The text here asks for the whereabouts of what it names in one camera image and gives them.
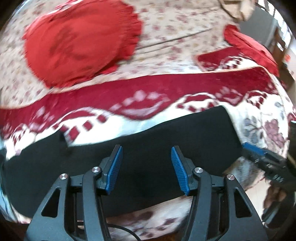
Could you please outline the right hand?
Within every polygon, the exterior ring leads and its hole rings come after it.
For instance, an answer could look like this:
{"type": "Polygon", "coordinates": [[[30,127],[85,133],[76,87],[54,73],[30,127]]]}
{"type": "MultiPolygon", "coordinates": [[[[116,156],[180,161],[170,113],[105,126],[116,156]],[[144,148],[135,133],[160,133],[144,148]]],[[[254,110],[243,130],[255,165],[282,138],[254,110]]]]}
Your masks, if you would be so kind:
{"type": "Polygon", "coordinates": [[[286,196],[287,194],[285,190],[270,185],[270,187],[267,189],[267,195],[263,203],[264,209],[270,208],[273,202],[282,202],[286,196]]]}

